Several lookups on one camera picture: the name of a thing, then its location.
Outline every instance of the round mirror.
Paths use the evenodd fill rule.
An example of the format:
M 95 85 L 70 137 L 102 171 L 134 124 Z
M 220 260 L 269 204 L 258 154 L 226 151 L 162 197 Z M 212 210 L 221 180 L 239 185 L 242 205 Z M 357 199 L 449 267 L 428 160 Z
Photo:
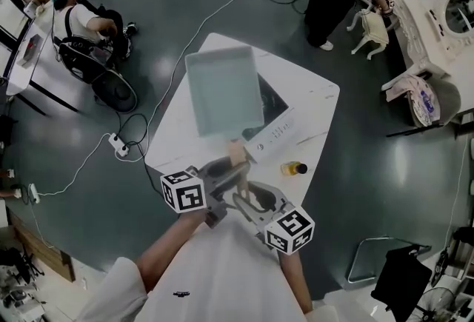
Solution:
M 445 11 L 446 25 L 456 34 L 474 31 L 474 0 L 449 0 Z

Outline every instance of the bottle cap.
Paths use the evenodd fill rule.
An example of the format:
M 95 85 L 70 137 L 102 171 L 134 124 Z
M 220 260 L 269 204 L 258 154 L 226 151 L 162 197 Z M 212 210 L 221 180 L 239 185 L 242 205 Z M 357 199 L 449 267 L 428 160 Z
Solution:
M 296 172 L 301 173 L 302 175 L 304 175 L 306 172 L 308 172 L 307 165 L 306 164 L 299 164 L 296 167 Z

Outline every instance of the small bottle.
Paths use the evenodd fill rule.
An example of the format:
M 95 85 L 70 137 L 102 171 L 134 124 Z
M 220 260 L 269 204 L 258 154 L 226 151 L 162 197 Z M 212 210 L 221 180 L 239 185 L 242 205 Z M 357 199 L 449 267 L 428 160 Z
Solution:
M 306 164 L 302 164 L 299 161 L 290 161 L 289 163 L 282 164 L 281 173 L 286 176 L 294 176 L 300 174 L 305 174 L 308 172 L 308 167 Z

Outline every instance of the gray floor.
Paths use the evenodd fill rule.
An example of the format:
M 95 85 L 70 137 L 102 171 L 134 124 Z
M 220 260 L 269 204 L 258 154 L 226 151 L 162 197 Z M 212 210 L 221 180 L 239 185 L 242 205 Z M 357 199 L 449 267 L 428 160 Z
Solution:
M 149 116 L 168 86 L 182 48 L 201 21 L 228 0 L 91 1 L 116 9 L 126 21 L 140 26 L 136 49 L 123 73 L 138 91 L 136 111 Z M 208 33 L 217 32 L 295 62 L 341 88 L 304 202 L 316 221 L 315 239 L 301 252 L 314 298 L 344 285 L 353 250 L 362 238 L 390 234 L 432 244 L 433 252 L 442 248 L 465 142 L 456 141 L 450 128 L 385 138 L 407 127 L 379 92 L 402 69 L 394 65 L 390 51 L 367 61 L 370 45 L 350 55 L 361 37 L 360 27 L 345 32 L 352 16 L 351 12 L 331 36 L 336 48 L 326 53 L 306 42 L 302 17 L 290 7 L 268 0 L 236 0 L 204 26 L 187 51 L 197 51 Z M 183 73 L 181 62 L 173 91 Z M 45 118 L 15 101 L 12 116 L 19 123 L 4 164 L 14 165 L 24 184 L 34 182 L 39 192 L 62 189 L 100 136 L 117 130 L 114 113 L 93 101 L 86 105 L 75 114 L 50 104 L 47 111 L 53 116 Z M 165 108 L 157 113 L 152 133 Z M 131 122 L 124 137 L 139 138 L 143 124 L 138 118 Z M 465 170 L 455 225 L 465 224 L 468 218 L 467 185 Z M 8 204 L 35 230 L 30 207 L 20 201 Z M 143 163 L 117 161 L 106 142 L 66 193 L 44 197 L 34 210 L 49 242 L 98 269 L 108 268 L 119 255 L 136 257 L 176 219 L 150 187 Z M 368 256 L 361 262 L 373 264 Z

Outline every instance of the stool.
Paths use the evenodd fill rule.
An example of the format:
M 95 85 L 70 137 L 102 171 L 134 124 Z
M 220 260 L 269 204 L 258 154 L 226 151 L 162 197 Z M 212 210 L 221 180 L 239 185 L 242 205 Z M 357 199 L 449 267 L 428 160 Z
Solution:
M 354 20 L 351 26 L 347 28 L 347 31 L 354 30 L 354 27 L 357 24 L 359 18 L 362 17 L 362 26 L 364 27 L 364 37 L 360 41 L 354 50 L 352 50 L 352 54 L 354 55 L 357 51 L 361 49 L 361 47 L 369 41 L 374 41 L 375 43 L 380 44 L 380 47 L 369 53 L 367 55 L 367 60 L 371 60 L 372 56 L 376 53 L 381 53 L 385 50 L 387 45 L 389 44 L 389 37 L 387 29 L 385 28 L 384 19 L 381 17 L 380 14 L 362 10 L 354 16 Z

